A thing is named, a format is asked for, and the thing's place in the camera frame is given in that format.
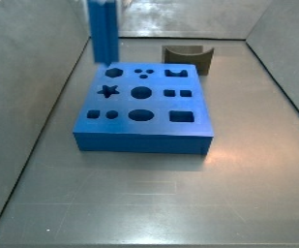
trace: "gray wall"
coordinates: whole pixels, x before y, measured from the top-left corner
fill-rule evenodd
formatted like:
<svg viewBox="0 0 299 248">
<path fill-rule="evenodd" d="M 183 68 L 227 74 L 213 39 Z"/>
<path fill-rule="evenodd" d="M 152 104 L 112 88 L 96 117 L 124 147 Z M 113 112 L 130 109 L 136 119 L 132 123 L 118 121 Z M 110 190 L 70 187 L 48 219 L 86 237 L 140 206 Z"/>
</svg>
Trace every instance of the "gray wall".
<svg viewBox="0 0 299 248">
<path fill-rule="evenodd" d="M 275 0 L 247 42 L 299 109 L 299 0 Z"/>
<path fill-rule="evenodd" d="M 0 1 L 0 211 L 88 39 L 69 1 Z"/>
<path fill-rule="evenodd" d="M 273 0 L 134 0 L 122 37 L 242 39 Z"/>
</svg>

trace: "oval hole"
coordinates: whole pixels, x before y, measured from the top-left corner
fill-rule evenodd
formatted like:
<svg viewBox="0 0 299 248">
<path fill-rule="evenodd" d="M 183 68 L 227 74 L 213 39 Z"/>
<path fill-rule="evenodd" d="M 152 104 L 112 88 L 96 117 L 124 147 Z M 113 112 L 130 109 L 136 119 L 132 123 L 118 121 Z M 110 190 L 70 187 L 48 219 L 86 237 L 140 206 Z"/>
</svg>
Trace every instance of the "oval hole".
<svg viewBox="0 0 299 248">
<path fill-rule="evenodd" d="M 149 121 L 154 118 L 154 113 L 146 109 L 136 109 L 130 111 L 129 117 L 136 121 Z"/>
</svg>

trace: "circular hole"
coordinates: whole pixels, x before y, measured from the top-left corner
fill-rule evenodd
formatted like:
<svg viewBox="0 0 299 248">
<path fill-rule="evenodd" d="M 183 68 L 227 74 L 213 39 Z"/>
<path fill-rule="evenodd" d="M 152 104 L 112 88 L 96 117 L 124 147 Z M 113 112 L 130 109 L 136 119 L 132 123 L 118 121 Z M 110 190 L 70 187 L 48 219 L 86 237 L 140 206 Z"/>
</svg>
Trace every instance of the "circular hole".
<svg viewBox="0 0 299 248">
<path fill-rule="evenodd" d="M 118 112 L 116 110 L 112 110 L 108 112 L 108 119 L 114 119 L 118 116 Z"/>
<path fill-rule="evenodd" d="M 148 87 L 137 87 L 132 90 L 132 95 L 137 99 L 146 99 L 152 96 L 152 90 Z"/>
</svg>

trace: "hole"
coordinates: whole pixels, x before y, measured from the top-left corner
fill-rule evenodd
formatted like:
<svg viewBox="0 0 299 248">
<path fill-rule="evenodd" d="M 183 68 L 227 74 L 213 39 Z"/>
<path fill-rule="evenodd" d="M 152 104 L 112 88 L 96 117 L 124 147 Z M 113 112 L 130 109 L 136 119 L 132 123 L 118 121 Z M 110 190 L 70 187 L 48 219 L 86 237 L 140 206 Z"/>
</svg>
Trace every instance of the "hole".
<svg viewBox="0 0 299 248">
<path fill-rule="evenodd" d="M 190 90 L 181 90 L 181 96 L 182 97 L 191 97 L 193 96 L 193 92 Z"/>
<path fill-rule="evenodd" d="M 165 89 L 165 96 L 166 97 L 175 97 L 175 90 Z"/>
<path fill-rule="evenodd" d="M 108 119 L 114 119 L 118 117 L 118 112 L 116 110 L 112 110 L 106 114 Z"/>
<path fill-rule="evenodd" d="M 183 70 L 181 73 L 174 73 L 171 70 L 165 70 L 165 75 L 167 77 L 186 78 L 189 76 L 187 70 Z"/>
<path fill-rule="evenodd" d="M 106 71 L 106 76 L 110 77 L 110 78 L 118 78 L 124 75 L 124 70 L 118 69 L 118 68 L 113 68 L 113 69 L 109 69 Z"/>
<path fill-rule="evenodd" d="M 101 116 L 101 111 L 100 110 L 90 110 L 88 112 L 88 118 L 89 119 L 98 119 Z"/>
<path fill-rule="evenodd" d="M 152 96 L 152 90 L 148 87 L 137 87 L 132 91 L 132 95 L 137 99 L 146 99 Z"/>
<path fill-rule="evenodd" d="M 136 121 L 149 121 L 154 118 L 154 113 L 146 109 L 136 109 L 129 112 L 129 117 Z"/>
<path fill-rule="evenodd" d="M 194 122 L 194 114 L 191 111 L 170 111 L 170 121 Z"/>
<path fill-rule="evenodd" d="M 98 92 L 98 94 L 104 94 L 106 98 L 109 98 L 112 95 L 117 95 L 120 94 L 120 92 L 117 91 L 117 85 L 114 86 L 108 86 L 104 85 L 104 89 Z"/>
</svg>

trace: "gray floor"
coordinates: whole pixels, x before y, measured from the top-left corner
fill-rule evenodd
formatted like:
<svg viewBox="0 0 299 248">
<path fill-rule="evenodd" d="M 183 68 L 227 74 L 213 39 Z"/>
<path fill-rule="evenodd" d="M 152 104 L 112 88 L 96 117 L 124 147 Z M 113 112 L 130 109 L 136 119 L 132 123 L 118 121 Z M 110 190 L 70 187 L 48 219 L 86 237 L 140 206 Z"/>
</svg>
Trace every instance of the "gray floor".
<svg viewBox="0 0 299 248">
<path fill-rule="evenodd" d="M 299 244 L 299 115 L 245 42 L 215 47 L 202 86 L 215 139 L 199 155 L 81 152 L 72 129 L 96 73 L 88 47 L 0 220 L 2 244 Z"/>
<path fill-rule="evenodd" d="M 246 39 L 273 0 L 134 0 L 122 37 Z"/>
</svg>

